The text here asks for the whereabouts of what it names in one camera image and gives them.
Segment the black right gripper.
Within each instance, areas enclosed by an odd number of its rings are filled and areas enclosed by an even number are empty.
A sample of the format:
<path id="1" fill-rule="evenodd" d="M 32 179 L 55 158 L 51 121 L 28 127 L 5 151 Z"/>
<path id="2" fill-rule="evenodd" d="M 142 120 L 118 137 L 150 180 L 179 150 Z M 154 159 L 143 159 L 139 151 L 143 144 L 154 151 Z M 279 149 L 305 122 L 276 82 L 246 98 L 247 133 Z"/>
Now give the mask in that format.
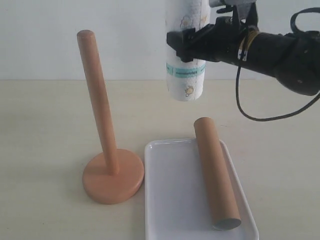
<path id="1" fill-rule="evenodd" d="M 204 60 L 231 64 L 239 61 L 238 50 L 246 33 L 245 23 L 222 16 L 199 30 L 170 31 L 166 43 L 183 63 Z"/>

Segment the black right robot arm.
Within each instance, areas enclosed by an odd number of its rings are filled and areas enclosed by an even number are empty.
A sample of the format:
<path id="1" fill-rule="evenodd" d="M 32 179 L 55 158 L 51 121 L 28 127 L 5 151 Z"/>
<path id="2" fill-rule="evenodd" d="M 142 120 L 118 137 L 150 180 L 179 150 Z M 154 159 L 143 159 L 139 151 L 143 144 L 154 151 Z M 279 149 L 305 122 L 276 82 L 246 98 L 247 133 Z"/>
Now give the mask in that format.
<path id="1" fill-rule="evenodd" d="M 223 16 L 199 30 L 172 30 L 166 43 L 184 63 L 222 62 L 275 78 L 300 95 L 320 91 L 320 42 L 310 36 L 261 32 Z"/>

